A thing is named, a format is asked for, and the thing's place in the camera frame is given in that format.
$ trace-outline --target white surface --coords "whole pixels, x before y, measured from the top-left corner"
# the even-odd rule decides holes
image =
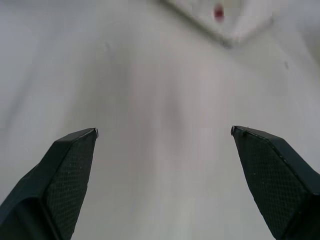
[[[288,0],[166,0],[181,10],[207,31],[229,45],[235,45],[251,37],[270,24]],[[224,18],[214,17],[217,4],[223,6]]]
[[[6,125],[17,91],[32,68],[37,40],[31,31],[0,2],[0,128]]]
[[[88,127],[100,136],[74,240],[273,239],[232,125],[285,138],[320,172],[320,72],[308,49],[318,46],[300,33],[316,26],[309,14],[224,49],[155,3],[5,5],[37,44],[0,129],[0,202],[54,140]]]

